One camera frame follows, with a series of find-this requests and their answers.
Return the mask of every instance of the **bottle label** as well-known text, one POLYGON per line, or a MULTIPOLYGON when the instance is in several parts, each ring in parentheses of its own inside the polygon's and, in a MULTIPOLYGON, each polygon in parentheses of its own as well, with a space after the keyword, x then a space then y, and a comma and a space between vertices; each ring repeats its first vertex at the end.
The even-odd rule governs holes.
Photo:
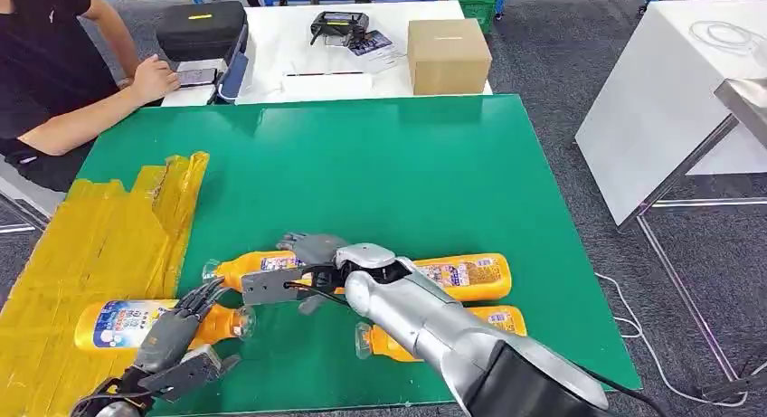
POLYGON ((141 346, 149 329, 160 315, 169 311, 175 300, 110 301, 104 305, 93 328, 95 347, 141 346))
POLYGON ((498 311, 488 316, 488 323, 504 331, 515 332, 514 319, 505 311, 498 311))
POLYGON ((492 283, 501 278, 500 265, 495 259, 459 261, 418 267, 421 272, 443 288, 492 283))
POLYGON ((275 256, 261 259, 261 270, 284 270, 286 268, 297 268, 304 266, 304 262, 296 259, 295 256, 275 256))

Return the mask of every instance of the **person's arm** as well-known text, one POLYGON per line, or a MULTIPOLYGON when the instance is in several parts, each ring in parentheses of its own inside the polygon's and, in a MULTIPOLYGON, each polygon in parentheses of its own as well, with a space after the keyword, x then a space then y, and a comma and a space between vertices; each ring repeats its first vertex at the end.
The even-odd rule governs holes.
POLYGON ((87 107, 61 114, 18 139, 46 155, 60 156, 91 141, 131 112, 178 89, 178 78, 166 62, 152 55, 138 65, 132 85, 87 107))
POLYGON ((118 12, 104 0, 90 0, 90 8, 82 17, 93 21, 109 47, 118 56, 120 66, 128 78, 136 76, 138 55, 136 44, 118 12))

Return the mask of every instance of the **black carrying case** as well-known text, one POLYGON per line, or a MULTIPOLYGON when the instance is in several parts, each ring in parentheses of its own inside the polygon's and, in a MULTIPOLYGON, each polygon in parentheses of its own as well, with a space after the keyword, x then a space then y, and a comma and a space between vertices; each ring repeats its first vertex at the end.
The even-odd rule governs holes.
POLYGON ((157 41, 174 62, 228 61, 246 22, 245 9, 238 1, 174 5, 164 11, 157 41))

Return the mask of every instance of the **plastic bottle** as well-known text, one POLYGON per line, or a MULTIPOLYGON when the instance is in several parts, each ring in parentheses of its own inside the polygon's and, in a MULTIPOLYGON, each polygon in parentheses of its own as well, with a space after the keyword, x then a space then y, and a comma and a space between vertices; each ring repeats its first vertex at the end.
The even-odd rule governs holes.
MULTIPOLYGON (((74 343, 84 351, 136 349, 160 315, 173 308, 177 299, 144 299, 97 302, 80 315, 74 343)), ((252 308, 214 305, 189 346, 212 345, 229 337, 245 338, 255 328, 252 308)))
MULTIPOLYGON (((520 336, 527 335, 525 320, 519 308, 512 306, 498 307, 474 307, 468 308, 468 311, 485 319, 489 324, 509 331, 520 336)), ((355 347, 357 356, 366 359, 370 355, 386 355, 396 361, 403 363, 412 363, 417 360, 408 353, 404 347, 386 334, 386 332, 377 325, 372 327, 365 322, 357 324, 355 329, 355 347)))
MULTIPOLYGON (((511 290, 511 270, 506 258, 500 254, 465 254, 414 263, 424 275, 459 301, 501 299, 511 290)), ((302 265, 292 251, 253 251, 233 261, 209 261, 203 270, 203 280, 223 277, 224 285, 242 292, 241 277, 244 274, 302 265)), ((310 284, 308 278, 300 282, 310 284)))

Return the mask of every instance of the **yellow tape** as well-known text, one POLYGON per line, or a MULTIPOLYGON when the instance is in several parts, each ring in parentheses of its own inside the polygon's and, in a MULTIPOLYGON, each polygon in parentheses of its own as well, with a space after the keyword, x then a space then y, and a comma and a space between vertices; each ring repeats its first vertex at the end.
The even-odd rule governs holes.
POLYGON ((89 304, 172 298, 208 155, 145 166, 119 181, 76 180, 0 313, 0 416, 69 415, 133 355, 87 354, 74 327, 89 304))

